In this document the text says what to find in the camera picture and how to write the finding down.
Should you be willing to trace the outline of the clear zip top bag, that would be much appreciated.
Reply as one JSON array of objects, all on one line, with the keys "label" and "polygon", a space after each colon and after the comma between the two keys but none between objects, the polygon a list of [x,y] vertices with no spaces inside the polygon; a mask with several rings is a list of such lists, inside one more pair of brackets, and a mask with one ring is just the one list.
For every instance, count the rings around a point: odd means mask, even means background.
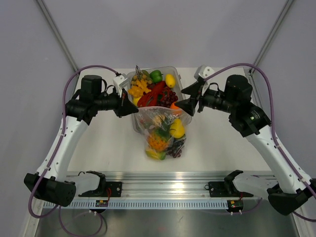
[{"label": "clear zip top bag", "polygon": [[143,107],[135,115],[145,137],[145,154],[155,160],[179,158],[187,140],[186,126],[192,117],[181,109]]}]

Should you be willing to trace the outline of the orange spiky pineapple fruit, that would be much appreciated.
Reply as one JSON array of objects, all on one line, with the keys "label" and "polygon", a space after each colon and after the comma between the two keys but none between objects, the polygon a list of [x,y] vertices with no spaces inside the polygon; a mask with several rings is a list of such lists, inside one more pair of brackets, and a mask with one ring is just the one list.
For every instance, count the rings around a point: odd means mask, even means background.
[{"label": "orange spiky pineapple fruit", "polygon": [[165,152],[171,141],[171,135],[169,134],[170,124],[164,121],[157,126],[152,125],[149,129],[149,135],[147,137],[148,145],[151,149],[157,152]]}]

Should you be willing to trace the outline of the yellow green mango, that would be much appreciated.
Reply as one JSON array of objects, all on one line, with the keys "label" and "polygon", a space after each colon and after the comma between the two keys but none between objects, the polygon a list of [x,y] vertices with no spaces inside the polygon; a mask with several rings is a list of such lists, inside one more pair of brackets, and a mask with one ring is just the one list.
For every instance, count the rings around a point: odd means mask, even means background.
[{"label": "yellow green mango", "polygon": [[156,160],[164,160],[166,157],[166,152],[157,152],[153,149],[145,150],[146,156]]}]

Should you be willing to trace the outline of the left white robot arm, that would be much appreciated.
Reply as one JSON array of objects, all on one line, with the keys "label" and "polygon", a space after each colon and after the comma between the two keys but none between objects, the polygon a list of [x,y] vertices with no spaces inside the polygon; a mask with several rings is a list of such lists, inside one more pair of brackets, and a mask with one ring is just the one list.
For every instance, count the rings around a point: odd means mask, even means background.
[{"label": "left white robot arm", "polygon": [[65,105],[60,131],[49,153],[37,171],[24,178],[30,198],[66,207],[76,196],[105,197],[110,193],[105,174],[87,171],[67,178],[67,170],[81,136],[99,111],[114,111],[119,118],[138,112],[128,99],[127,84],[126,75],[117,74],[108,94],[102,77],[86,75],[81,79],[80,89]]}]

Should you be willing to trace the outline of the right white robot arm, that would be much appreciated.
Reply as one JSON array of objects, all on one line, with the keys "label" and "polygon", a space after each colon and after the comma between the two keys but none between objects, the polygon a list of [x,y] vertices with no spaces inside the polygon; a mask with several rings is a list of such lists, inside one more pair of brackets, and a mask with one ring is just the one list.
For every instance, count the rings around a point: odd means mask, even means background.
[{"label": "right white robot arm", "polygon": [[189,98],[176,106],[193,116],[205,107],[229,114],[231,126],[261,155],[276,180],[274,182],[247,175],[241,170],[228,174],[223,181],[223,192],[230,197],[250,194],[267,200],[280,214],[295,213],[309,198],[316,195],[316,181],[293,159],[276,136],[274,116],[267,116],[251,101],[253,87],[242,75],[230,75],[224,90],[210,89],[209,80],[228,70],[215,72],[211,67],[198,67],[196,81],[182,89]]}]

